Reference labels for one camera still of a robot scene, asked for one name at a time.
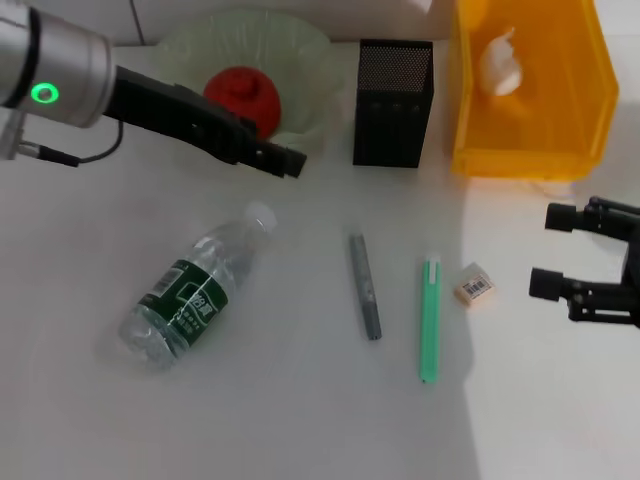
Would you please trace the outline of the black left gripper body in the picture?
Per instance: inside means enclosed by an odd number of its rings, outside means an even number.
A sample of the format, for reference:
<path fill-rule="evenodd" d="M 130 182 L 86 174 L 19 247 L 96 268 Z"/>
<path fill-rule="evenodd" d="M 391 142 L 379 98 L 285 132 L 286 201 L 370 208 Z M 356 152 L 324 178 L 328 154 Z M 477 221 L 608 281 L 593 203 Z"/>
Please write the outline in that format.
<path fill-rule="evenodd" d="M 200 97 L 186 87 L 162 83 L 118 66 L 104 115 L 180 140 L 215 157 L 214 140 L 199 138 Z"/>

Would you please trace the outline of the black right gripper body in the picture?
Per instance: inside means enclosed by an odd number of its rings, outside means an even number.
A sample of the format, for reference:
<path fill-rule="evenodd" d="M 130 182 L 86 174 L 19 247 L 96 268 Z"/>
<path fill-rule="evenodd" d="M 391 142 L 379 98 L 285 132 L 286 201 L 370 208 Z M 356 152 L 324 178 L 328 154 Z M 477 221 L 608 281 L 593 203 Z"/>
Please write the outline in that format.
<path fill-rule="evenodd" d="M 628 241 L 622 283 L 634 289 L 640 287 L 640 239 L 638 234 L 633 234 Z"/>

